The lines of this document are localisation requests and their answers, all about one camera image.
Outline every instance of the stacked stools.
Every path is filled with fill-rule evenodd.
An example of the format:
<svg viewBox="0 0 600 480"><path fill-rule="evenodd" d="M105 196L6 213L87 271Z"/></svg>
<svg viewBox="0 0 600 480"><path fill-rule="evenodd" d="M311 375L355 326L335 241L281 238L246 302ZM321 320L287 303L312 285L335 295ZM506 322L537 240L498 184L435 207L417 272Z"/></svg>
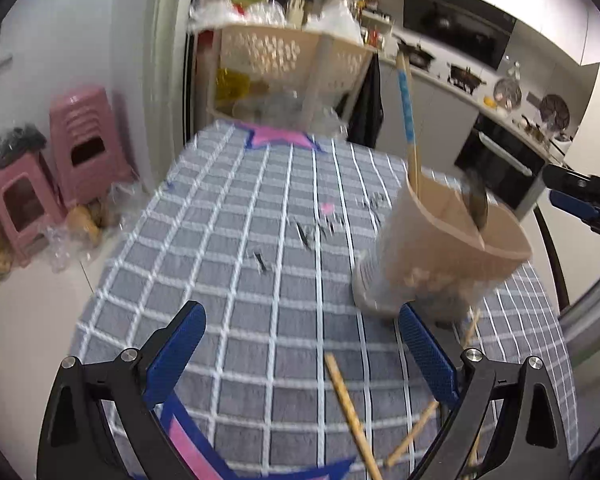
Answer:
<svg viewBox="0 0 600 480"><path fill-rule="evenodd" d="M0 223L21 266L29 265L26 247L65 215L40 152L27 152L0 170Z"/></svg>
<svg viewBox="0 0 600 480"><path fill-rule="evenodd" d="M27 247L45 227L61 224L67 209L104 198L111 184L132 178L104 88L72 91L53 102L49 115L59 192L40 150L0 169L0 222L23 267Z"/></svg>
<svg viewBox="0 0 600 480"><path fill-rule="evenodd" d="M85 86L59 97L49 112L58 181L68 209L131 180L105 89Z"/></svg>

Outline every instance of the chopstick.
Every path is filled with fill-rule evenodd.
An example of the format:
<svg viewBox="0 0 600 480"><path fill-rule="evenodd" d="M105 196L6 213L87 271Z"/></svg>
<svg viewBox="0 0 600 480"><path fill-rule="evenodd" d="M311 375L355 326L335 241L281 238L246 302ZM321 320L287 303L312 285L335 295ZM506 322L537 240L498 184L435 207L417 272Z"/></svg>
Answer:
<svg viewBox="0 0 600 480"><path fill-rule="evenodd" d="M478 465L478 444L480 444L480 432L478 432L478 436L475 437L474 446L471 448L471 453L469 454L468 466L469 468L475 468ZM470 480L472 473L466 474L462 477L462 480Z"/></svg>
<svg viewBox="0 0 600 480"><path fill-rule="evenodd" d="M366 470L369 471L372 480L382 480L382 475L378 469L378 464L376 463L376 459L371 451L371 447L366 440L365 433L362 430L362 423L356 415L356 409L353 406L353 402L351 402L351 398L349 397L349 392L344 384L344 379L342 378L340 369L338 368L336 358L332 353L329 352L324 355L324 362L327 365L329 377L331 378L331 382L333 383L333 387L336 391L336 396L338 397L338 402L340 403L342 413L347 421L351 436L353 437L353 440L358 447L358 451L362 456L362 460L365 463Z"/></svg>
<svg viewBox="0 0 600 480"><path fill-rule="evenodd" d="M391 452L391 455L389 455L387 457L387 459L384 461L384 464L387 467L393 467L395 465L395 463L398 461L398 459L402 455L404 455L404 453L407 451L407 449L411 445L411 443L414 440L416 440L416 437L422 432L422 430L426 426L427 422L431 418L431 415L433 415L436 412L439 404L440 403L437 400L432 400L429 403L429 405L425 408L425 410L420 414L420 418L415 423L414 427L411 428L411 431L407 434L407 436L400 443L400 445L398 447L396 447Z"/></svg>
<svg viewBox="0 0 600 480"><path fill-rule="evenodd" d="M471 325L469 325L469 328L464 333L464 339L462 340L462 348L466 348L469 345L469 341L471 341L471 339L473 338L475 329L478 326L479 319L480 319L480 309L478 308L474 312L474 319L472 320ZM431 418L431 415L433 415L436 412L436 409L438 408L439 404L440 403L434 399L424 409L424 411L420 414L420 418L418 419L418 421L411 428L411 431L409 433L407 433L407 436L404 437L402 442L400 444L398 444L398 446L387 457L386 461L384 462L387 467L393 467L395 465L395 463L398 461L398 459L402 455L404 455L404 453L407 451L407 449L411 445L411 443L414 440L416 440L417 436L422 432L424 427L427 425L427 422ZM476 443L474 443L474 448L472 448L472 456L474 455L474 452L475 452L476 460L477 460L477 447L478 447L477 441L478 441L479 437L480 437L480 435L478 435L478 438L476 439Z"/></svg>
<svg viewBox="0 0 600 480"><path fill-rule="evenodd" d="M398 83L400 85L400 96L402 97L402 116L404 118L404 133L407 137L407 163L408 177L411 189L420 196L420 157L418 156L418 147L416 144L416 131L413 123L413 107L411 105L411 96L413 95L413 80L411 78L411 67L409 59L399 52L395 58L395 65L398 69Z"/></svg>

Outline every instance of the metal screw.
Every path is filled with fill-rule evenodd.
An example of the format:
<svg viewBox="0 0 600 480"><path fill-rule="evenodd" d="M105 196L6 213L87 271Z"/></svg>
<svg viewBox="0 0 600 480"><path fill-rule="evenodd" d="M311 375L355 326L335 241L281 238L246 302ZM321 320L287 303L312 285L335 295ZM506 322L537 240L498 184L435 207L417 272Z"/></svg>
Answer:
<svg viewBox="0 0 600 480"><path fill-rule="evenodd" d="M480 352L477 348L468 348L464 354L469 361L473 361L474 363L482 361L482 352Z"/></svg>
<svg viewBox="0 0 600 480"><path fill-rule="evenodd" d="M136 350L135 348L127 348L122 352L121 357L125 363L135 361L136 357L138 357L138 350Z"/></svg>
<svg viewBox="0 0 600 480"><path fill-rule="evenodd" d="M260 274L266 274L269 270L269 267L267 267L267 264L265 263L264 258L262 257L262 253L260 251L253 251L253 256L258 261L258 272Z"/></svg>
<svg viewBox="0 0 600 480"><path fill-rule="evenodd" d="M544 366L544 363L542 362L541 358L536 357L535 355L532 355L529 358L529 365L532 368L535 368L536 370L539 370L540 368L542 368Z"/></svg>
<svg viewBox="0 0 600 480"><path fill-rule="evenodd" d="M65 357L64 359L62 359L62 362L60 363L62 368L71 368L75 365L75 357L72 355L68 355L67 357Z"/></svg>

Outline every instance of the table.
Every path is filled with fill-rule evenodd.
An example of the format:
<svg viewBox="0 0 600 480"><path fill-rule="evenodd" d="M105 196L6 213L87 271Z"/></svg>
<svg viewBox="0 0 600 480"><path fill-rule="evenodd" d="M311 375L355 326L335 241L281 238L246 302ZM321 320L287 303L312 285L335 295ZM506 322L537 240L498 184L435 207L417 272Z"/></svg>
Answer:
<svg viewBox="0 0 600 480"><path fill-rule="evenodd" d="M365 204L384 196L388 206L405 165L329 139L315 139L320 151L308 150L298 145L312 143L307 136L292 145L246 148L262 142L258 135L216 123L184 149L108 262L70 352L84 363L111 360L140 347L185 300L197 300L207 329L176 392L238 474L284 472L356 454L325 375L327 351L336 355L376 458L385 458L432 396L397 323L354 307L350 270L388 211L376 219ZM321 209L334 209L342 220L333 233L315 228ZM520 362L535 354L547 364L575 456L571 365L533 266L522 265L475 307L482 317L473 345L489 358ZM488 410L482 453L498 409L492 403ZM138 471L114 406L106 410L128 468ZM381 470L384 478L405 479L439 426L432 418L410 453ZM349 477L364 476L358 460Z"/></svg>

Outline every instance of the plastic bag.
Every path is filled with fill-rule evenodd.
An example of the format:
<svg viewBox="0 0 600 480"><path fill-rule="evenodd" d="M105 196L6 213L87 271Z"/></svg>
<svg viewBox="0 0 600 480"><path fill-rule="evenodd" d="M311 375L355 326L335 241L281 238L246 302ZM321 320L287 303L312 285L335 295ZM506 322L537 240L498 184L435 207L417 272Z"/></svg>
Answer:
<svg viewBox="0 0 600 480"><path fill-rule="evenodd" d="M74 260L93 260L103 238L134 228L147 202L140 182L117 182L106 199L78 205L63 224L46 227L42 234L48 241L46 254L53 272L65 270Z"/></svg>
<svg viewBox="0 0 600 480"><path fill-rule="evenodd" d="M232 23L244 23L244 17L231 0L198 0L189 7L189 32L213 30Z"/></svg>
<svg viewBox="0 0 600 480"><path fill-rule="evenodd" d="M304 30L325 32L358 45L364 44L360 25L353 19L345 0L326 6L317 18L307 19Z"/></svg>
<svg viewBox="0 0 600 480"><path fill-rule="evenodd" d="M27 152L38 152L46 138L33 124L0 128L0 170L13 164Z"/></svg>
<svg viewBox="0 0 600 480"><path fill-rule="evenodd" d="M263 23L265 25L286 25L285 9L276 1L259 2L253 4L244 11L246 23Z"/></svg>
<svg viewBox="0 0 600 480"><path fill-rule="evenodd" d="M290 90L240 99L233 108L235 119L285 130L299 129L301 114L302 98L297 92ZM314 114L309 133L346 140L347 125L340 120L333 108L321 107Z"/></svg>
<svg viewBox="0 0 600 480"><path fill-rule="evenodd" d="M347 140L349 135L347 124L338 117L336 110L331 107L320 108L314 114L310 132L336 140Z"/></svg>

